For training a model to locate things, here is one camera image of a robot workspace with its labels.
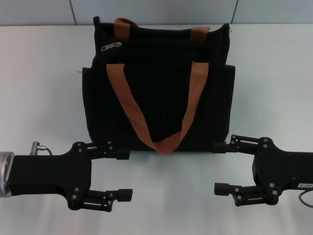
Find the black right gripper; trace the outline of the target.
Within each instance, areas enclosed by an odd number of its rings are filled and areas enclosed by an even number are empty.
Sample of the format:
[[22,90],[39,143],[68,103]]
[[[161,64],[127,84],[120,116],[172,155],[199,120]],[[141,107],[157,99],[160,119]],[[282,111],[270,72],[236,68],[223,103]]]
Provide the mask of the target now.
[[255,155],[253,178],[259,186],[214,184],[214,194],[232,195],[236,206],[275,205],[283,191],[313,189],[312,152],[288,152],[279,149],[270,138],[232,135],[230,142],[215,142],[213,153],[245,153]]

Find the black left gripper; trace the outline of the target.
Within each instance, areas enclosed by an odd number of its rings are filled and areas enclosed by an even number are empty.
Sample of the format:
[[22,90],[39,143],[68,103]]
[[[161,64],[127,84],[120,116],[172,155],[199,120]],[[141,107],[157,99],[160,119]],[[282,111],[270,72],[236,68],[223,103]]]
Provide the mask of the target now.
[[59,194],[71,210],[111,209],[114,201],[130,202],[132,189],[89,190],[91,159],[102,158],[128,160],[130,151],[113,147],[111,142],[76,142],[62,155],[17,155],[10,170],[11,194]]

